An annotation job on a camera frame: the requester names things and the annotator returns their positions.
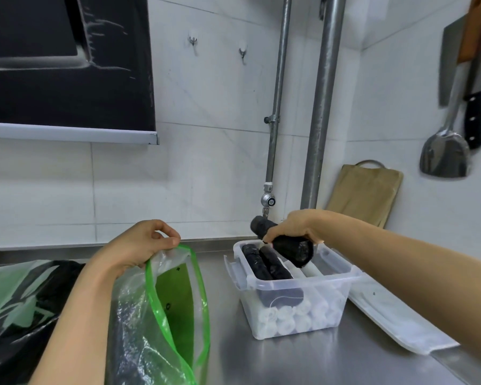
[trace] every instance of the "thick metal pipe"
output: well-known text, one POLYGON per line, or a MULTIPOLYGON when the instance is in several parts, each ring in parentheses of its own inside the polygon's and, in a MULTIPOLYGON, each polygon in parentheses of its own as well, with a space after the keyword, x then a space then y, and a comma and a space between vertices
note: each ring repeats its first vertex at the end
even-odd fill
POLYGON ((313 100, 312 123, 305 165, 305 178, 301 194, 301 209, 315 208, 321 182, 324 147, 330 118, 333 84, 339 57, 340 34, 344 20, 346 0, 327 0, 324 16, 321 54, 313 100))
POLYGON ((271 136, 269 139, 269 154, 267 156, 266 182, 272 182, 274 172, 274 157, 276 155, 278 126, 280 125, 280 107, 282 104, 283 75, 285 73, 285 58, 287 56, 291 5, 292 0, 284 0, 282 29, 280 33, 280 49, 278 50, 278 64, 276 66, 276 85, 274 87, 273 112, 272 116, 269 118, 271 136))

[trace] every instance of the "person's left hand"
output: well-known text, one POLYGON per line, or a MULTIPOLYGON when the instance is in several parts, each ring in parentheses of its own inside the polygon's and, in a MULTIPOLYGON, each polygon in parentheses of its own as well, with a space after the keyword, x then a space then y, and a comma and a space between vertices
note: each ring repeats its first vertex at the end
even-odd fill
POLYGON ((154 253, 172 249, 179 243, 180 234, 162 220, 144 220, 103 246, 91 262, 110 267, 120 276, 129 267, 143 265, 154 253))

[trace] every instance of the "wooden cutting board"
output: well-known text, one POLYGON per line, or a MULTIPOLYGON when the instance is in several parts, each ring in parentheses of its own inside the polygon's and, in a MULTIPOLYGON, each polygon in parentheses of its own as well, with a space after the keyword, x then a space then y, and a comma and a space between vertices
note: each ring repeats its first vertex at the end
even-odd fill
POLYGON ((344 165, 325 209, 384 228, 403 176, 378 161, 344 165), (365 163, 379 168, 362 167, 365 163))

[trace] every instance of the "person's right arm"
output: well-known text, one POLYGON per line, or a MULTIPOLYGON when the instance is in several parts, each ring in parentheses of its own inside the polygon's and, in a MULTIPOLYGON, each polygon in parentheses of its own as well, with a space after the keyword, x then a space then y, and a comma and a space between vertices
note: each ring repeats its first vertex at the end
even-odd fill
POLYGON ((481 261, 324 210, 289 214, 279 235, 324 241, 439 329, 481 354, 481 261))

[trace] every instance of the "forearm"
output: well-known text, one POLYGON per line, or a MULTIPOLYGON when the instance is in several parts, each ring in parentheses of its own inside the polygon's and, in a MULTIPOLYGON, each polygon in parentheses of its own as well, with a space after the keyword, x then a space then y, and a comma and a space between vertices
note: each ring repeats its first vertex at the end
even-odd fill
POLYGON ((481 351, 481 261, 327 211, 310 226, 441 330, 481 351))
POLYGON ((117 272, 93 260, 78 277, 30 385, 103 385, 117 272))

